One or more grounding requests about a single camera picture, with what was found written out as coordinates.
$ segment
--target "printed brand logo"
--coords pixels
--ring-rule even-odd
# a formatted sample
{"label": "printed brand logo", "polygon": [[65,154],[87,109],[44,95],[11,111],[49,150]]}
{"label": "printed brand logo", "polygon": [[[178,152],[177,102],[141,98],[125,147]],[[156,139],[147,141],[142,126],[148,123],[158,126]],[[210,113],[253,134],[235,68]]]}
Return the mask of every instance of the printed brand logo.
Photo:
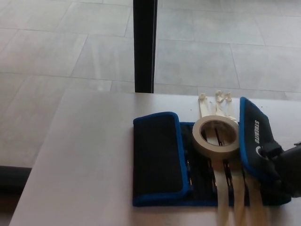
{"label": "printed brand logo", "polygon": [[254,125],[255,142],[259,144],[259,122],[255,120]]}

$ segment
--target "black object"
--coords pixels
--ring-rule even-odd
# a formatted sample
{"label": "black object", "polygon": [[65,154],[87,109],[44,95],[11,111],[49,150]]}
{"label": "black object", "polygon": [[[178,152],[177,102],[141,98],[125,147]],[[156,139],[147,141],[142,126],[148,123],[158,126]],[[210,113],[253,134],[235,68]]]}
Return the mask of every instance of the black object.
{"label": "black object", "polygon": [[239,144],[244,167],[261,187],[272,184],[292,197],[301,196],[301,142],[284,151],[274,140],[268,117],[245,97],[240,99]]}
{"label": "black object", "polygon": [[293,197],[301,196],[301,174],[299,172],[301,162],[301,145],[296,144],[287,151],[275,141],[261,147],[260,153],[267,156],[274,164],[275,170],[284,182],[287,191]]}
{"label": "black object", "polygon": [[[211,161],[192,144],[194,123],[179,122],[175,113],[156,113],[134,120],[133,205],[217,206],[217,191]],[[229,205],[234,204],[231,171]],[[261,185],[264,205],[281,205],[291,200],[281,185]],[[248,191],[245,205],[249,204]]]}
{"label": "black object", "polygon": [[273,142],[268,117],[250,100],[242,97],[239,116],[241,161],[245,169],[262,182],[272,183],[279,179],[273,163],[259,154],[262,145]]}
{"label": "black object", "polygon": [[133,0],[135,92],[153,93],[158,0]]}
{"label": "black object", "polygon": [[21,194],[31,168],[0,166],[0,193]]}

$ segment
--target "blue trim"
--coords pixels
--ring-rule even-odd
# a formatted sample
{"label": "blue trim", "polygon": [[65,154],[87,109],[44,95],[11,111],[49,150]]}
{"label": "blue trim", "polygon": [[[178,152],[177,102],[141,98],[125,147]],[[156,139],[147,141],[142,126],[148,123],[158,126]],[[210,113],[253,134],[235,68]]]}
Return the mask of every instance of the blue trim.
{"label": "blue trim", "polygon": [[189,126],[193,126],[195,122],[189,122],[189,121],[182,121],[180,122],[180,124],[183,124],[183,125],[189,125]]}
{"label": "blue trim", "polygon": [[179,161],[182,173],[182,190],[173,193],[157,193],[157,194],[145,194],[140,195],[133,198],[133,205],[138,206],[140,203],[149,202],[149,201],[156,201],[156,200],[168,200],[168,199],[181,199],[183,198],[189,190],[188,184],[188,175],[187,175],[187,168],[185,164],[185,155],[184,155],[184,148],[182,142],[182,135],[181,135],[181,127],[179,122],[179,117],[174,112],[160,112],[155,114],[146,115],[143,117],[139,117],[133,120],[133,123],[136,123],[139,120],[145,120],[153,117],[160,117],[171,115],[174,117],[174,126],[176,130],[177,136],[177,143],[178,143],[178,153],[179,153]]}
{"label": "blue trim", "polygon": [[245,146],[245,105],[246,102],[250,102],[254,107],[258,109],[262,113],[262,111],[253,104],[250,100],[245,97],[240,98],[240,113],[239,113],[239,146],[240,146],[240,156],[243,166],[247,169],[247,171],[255,176],[260,180],[264,180],[266,182],[273,182],[275,181],[273,178],[269,177],[268,175],[261,173],[260,171],[256,170],[252,166],[249,165],[248,157],[246,155],[246,146]]}

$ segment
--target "tape strip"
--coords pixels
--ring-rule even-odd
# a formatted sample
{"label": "tape strip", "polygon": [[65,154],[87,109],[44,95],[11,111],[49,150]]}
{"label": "tape strip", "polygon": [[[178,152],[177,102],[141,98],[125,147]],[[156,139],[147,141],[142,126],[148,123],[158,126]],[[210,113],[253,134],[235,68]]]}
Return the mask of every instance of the tape strip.
{"label": "tape strip", "polygon": [[245,207],[245,180],[239,159],[230,162],[234,190],[234,221],[236,226],[247,226]]}
{"label": "tape strip", "polygon": [[248,173],[246,175],[246,184],[249,191],[250,215],[252,226],[267,226],[268,219],[262,204],[260,184],[258,180]]}
{"label": "tape strip", "polygon": [[208,108],[208,101],[205,94],[201,94],[199,96],[199,106],[201,115],[203,116],[200,120],[198,120],[193,126],[193,137],[194,139],[194,146],[195,148],[205,156],[213,159],[211,161],[211,165],[214,169],[214,176],[215,176],[215,183],[217,188],[217,225],[218,226],[229,226],[229,191],[228,191],[228,184],[226,179],[226,174],[224,171],[224,166],[222,160],[219,158],[219,152],[214,154],[214,151],[222,151],[226,152],[222,146],[219,146],[219,140],[216,136],[216,131],[209,127],[205,130],[206,140],[201,135],[201,128],[205,124],[205,122],[210,119],[216,120],[221,116],[209,116],[209,108]]}
{"label": "tape strip", "polygon": [[[232,99],[231,94],[227,93],[225,96],[228,112],[227,117],[232,119],[234,122],[237,120],[233,117],[233,107],[232,107]],[[245,208],[245,182],[242,176],[242,171],[232,171],[232,183],[234,189],[234,218],[236,226],[246,226],[246,208]],[[267,216],[265,209],[262,204],[261,193],[260,193],[260,185],[257,179],[253,178],[249,174],[245,172],[246,175],[246,184],[248,186],[249,191],[249,200],[250,200],[250,214],[251,214],[251,223],[253,226],[266,226]]]}

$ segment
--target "black metal pole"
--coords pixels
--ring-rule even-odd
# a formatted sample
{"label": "black metal pole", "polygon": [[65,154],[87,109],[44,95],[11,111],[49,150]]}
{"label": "black metal pole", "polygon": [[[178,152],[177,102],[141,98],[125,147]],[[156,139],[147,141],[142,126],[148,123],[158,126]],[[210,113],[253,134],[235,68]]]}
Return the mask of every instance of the black metal pole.
{"label": "black metal pole", "polygon": [[158,0],[133,0],[135,92],[153,93]]}
{"label": "black metal pole", "polygon": [[21,194],[31,168],[0,166],[0,193]]}

